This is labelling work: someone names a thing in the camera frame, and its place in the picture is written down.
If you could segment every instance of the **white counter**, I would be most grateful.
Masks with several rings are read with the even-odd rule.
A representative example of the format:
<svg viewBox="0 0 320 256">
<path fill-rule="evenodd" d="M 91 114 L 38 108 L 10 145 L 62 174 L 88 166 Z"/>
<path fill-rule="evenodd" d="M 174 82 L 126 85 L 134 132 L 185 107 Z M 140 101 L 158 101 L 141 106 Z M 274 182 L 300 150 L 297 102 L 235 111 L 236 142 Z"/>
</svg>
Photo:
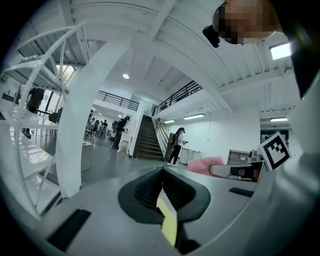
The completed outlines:
<svg viewBox="0 0 320 256">
<path fill-rule="evenodd" d="M 189 148 L 181 148 L 181 155 L 179 163 L 186 165 L 189 161 L 197 160 L 201 158 L 201 151 L 196 151 Z"/>
</svg>

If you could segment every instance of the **camera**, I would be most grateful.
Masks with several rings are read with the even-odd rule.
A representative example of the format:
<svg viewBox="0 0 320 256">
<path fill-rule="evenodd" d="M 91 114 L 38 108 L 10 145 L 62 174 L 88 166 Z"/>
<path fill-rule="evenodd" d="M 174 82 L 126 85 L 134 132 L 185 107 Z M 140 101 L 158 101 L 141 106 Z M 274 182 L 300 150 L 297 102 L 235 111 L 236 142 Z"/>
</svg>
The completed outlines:
<svg viewBox="0 0 320 256">
<path fill-rule="evenodd" d="M 209 42 L 212 44 L 214 48 L 218 48 L 220 45 L 220 38 L 219 33 L 215 31 L 214 27 L 212 25 L 206 26 L 202 33 L 204 36 L 209 40 Z"/>
</svg>

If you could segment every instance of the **pink cloth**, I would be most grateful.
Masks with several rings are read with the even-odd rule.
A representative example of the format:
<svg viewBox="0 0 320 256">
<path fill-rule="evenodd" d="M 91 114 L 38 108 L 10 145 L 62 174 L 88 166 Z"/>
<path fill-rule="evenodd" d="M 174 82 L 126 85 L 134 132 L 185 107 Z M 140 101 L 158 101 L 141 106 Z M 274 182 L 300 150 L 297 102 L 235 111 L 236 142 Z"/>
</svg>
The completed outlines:
<svg viewBox="0 0 320 256">
<path fill-rule="evenodd" d="M 214 176 L 209 172 L 210 166 L 223 166 L 225 163 L 221 156 L 206 157 L 198 160 L 188 162 L 188 171 L 203 174 L 207 176 Z"/>
</svg>

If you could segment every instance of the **black railing balcony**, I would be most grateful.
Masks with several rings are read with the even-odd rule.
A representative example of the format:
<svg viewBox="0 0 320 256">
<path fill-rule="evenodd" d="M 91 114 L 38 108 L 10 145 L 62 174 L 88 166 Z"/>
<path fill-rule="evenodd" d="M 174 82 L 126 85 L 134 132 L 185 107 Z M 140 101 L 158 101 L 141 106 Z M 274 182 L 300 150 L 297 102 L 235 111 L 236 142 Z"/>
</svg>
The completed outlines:
<svg viewBox="0 0 320 256">
<path fill-rule="evenodd" d="M 166 108 L 172 106 L 173 104 L 181 101 L 182 99 L 200 91 L 202 87 L 197 84 L 195 81 L 191 81 L 184 87 L 182 87 L 180 90 L 172 94 L 169 98 L 167 98 L 164 102 L 162 102 L 160 105 L 156 106 L 153 110 L 153 116 L 160 113 L 162 110 L 165 110 Z"/>
<path fill-rule="evenodd" d="M 96 97 L 97 100 L 101 100 L 104 102 L 109 102 L 112 104 L 116 104 L 118 106 L 130 109 L 130 110 L 134 110 L 137 111 L 139 103 L 135 102 L 133 100 L 127 99 L 127 98 L 123 98 L 111 93 L 107 93 L 105 91 L 100 90 Z"/>
</svg>

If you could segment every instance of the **ceiling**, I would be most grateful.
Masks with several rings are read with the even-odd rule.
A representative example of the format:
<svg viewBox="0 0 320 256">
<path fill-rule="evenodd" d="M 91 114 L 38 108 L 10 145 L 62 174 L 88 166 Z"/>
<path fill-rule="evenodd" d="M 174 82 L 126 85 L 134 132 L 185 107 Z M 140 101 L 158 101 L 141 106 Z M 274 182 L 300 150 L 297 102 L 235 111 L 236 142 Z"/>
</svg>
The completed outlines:
<svg viewBox="0 0 320 256">
<path fill-rule="evenodd" d="M 92 53 L 121 34 L 134 34 L 131 48 L 114 66 L 109 80 L 160 100 L 194 80 L 212 97 L 197 106 L 203 112 L 256 107 L 261 113 L 279 113 L 294 108 L 300 97 L 291 59 L 272 60 L 269 49 L 287 41 L 283 34 L 275 33 L 257 44 L 231 45 L 221 40 L 219 48 L 203 36 L 213 10 L 222 2 L 51 0 L 30 19 L 17 40 L 24 42 L 91 19 L 84 34 Z M 125 80 L 124 73 L 130 79 Z"/>
</svg>

